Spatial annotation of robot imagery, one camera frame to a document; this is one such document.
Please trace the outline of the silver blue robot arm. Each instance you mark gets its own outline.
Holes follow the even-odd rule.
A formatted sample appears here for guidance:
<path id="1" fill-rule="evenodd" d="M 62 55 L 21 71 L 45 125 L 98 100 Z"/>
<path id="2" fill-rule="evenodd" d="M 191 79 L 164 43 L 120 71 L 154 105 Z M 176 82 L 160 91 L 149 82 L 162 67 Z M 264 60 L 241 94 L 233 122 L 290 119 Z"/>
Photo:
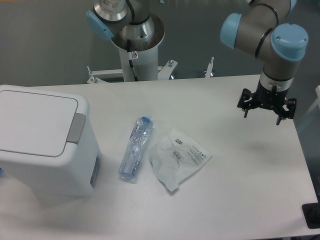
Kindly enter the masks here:
<path id="1" fill-rule="evenodd" d="M 261 108 L 277 115 L 277 124 L 292 119 L 296 98 L 287 93 L 304 58 L 309 36 L 297 25 L 284 23 L 294 0 L 250 0 L 248 14 L 230 14 L 222 24 L 220 40 L 233 50 L 263 62 L 256 90 L 243 89 L 238 108 L 244 113 Z"/>

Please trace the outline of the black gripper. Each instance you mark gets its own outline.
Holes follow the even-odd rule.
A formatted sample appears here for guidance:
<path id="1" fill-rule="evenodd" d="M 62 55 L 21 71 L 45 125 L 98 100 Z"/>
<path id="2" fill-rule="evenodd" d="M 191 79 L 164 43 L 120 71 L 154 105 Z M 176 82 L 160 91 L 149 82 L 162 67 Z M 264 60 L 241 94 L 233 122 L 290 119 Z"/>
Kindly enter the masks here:
<path id="1" fill-rule="evenodd" d="M 288 91 L 289 89 L 280 91 L 276 85 L 268 89 L 258 82 L 254 93 L 247 88 L 242 90 L 237 107 L 244 112 L 244 118 L 247 117 L 249 110 L 258 107 L 273 110 L 278 115 L 276 120 L 276 125 L 278 126 L 281 121 L 292 120 L 295 115 L 297 99 L 286 99 Z"/>

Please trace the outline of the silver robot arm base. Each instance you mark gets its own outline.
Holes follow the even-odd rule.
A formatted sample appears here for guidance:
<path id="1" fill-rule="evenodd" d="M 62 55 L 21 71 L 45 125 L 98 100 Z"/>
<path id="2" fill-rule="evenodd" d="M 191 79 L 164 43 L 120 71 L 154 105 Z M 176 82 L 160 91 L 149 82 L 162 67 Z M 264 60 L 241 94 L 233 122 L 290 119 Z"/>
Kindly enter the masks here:
<path id="1" fill-rule="evenodd" d="M 150 50 L 165 36 L 164 24 L 151 13 L 149 0 L 95 0 L 85 18 L 96 35 L 127 52 Z"/>

